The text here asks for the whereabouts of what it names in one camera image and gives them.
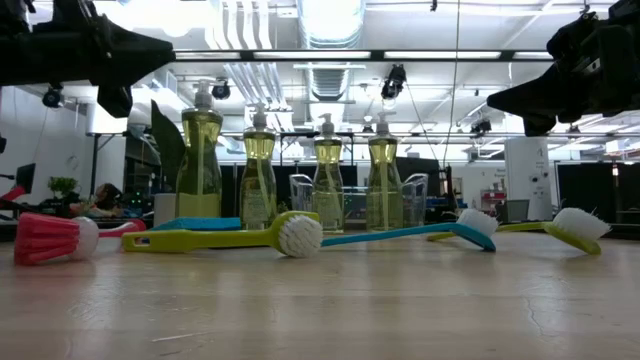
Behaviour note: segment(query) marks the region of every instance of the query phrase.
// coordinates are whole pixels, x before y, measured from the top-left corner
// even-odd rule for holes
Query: yellow liquid soap
[[[277,216],[276,176],[271,166],[275,140],[275,133],[267,128],[250,128],[244,133],[247,165],[240,185],[244,230],[266,229]]]
[[[182,113],[186,151],[176,185],[178,217],[220,217],[222,176],[215,149],[222,120],[207,108]]]
[[[344,191],[340,174],[342,141],[336,136],[314,140],[318,167],[313,178],[313,212],[320,216],[325,232],[344,232]]]
[[[369,140],[371,170],[367,189],[367,230],[403,227],[402,182],[396,166],[398,140],[375,136]]]

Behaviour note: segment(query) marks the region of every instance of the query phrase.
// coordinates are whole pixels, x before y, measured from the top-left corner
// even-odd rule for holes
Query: spotlight
[[[397,98],[403,89],[402,84],[406,81],[407,73],[404,71],[404,66],[402,64],[393,64],[393,68],[391,69],[387,80],[384,81],[384,86],[382,87],[380,95],[384,100]]]
[[[224,79],[224,83],[222,85],[214,85],[213,90],[211,90],[211,95],[216,100],[226,100],[231,95],[231,89],[229,89],[228,81]]]
[[[480,119],[475,123],[471,124],[472,134],[482,135],[489,131],[491,131],[491,121],[487,118]]]
[[[62,86],[49,87],[42,97],[44,106],[53,109],[59,109],[64,106],[64,95],[62,95]]]

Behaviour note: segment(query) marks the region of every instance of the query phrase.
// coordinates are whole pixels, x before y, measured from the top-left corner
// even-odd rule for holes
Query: ceiling duct
[[[296,3],[300,37],[305,48],[358,47],[364,19],[364,0],[297,0]],[[313,69],[307,74],[310,93],[318,100],[338,101],[348,89],[349,70]]]

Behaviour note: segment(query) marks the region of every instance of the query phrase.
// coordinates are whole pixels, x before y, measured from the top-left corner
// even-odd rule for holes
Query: pink dish brush
[[[91,257],[101,237],[120,237],[128,232],[145,230],[144,222],[139,219],[132,219],[115,229],[100,230],[86,217],[69,220],[25,213],[18,221],[14,262],[36,265],[65,255],[73,260],[84,260]]]

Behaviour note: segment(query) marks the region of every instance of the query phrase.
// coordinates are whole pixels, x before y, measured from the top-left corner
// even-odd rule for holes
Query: table surface
[[[290,259],[269,248],[14,267],[2,359],[637,359],[640,243],[402,238]]]

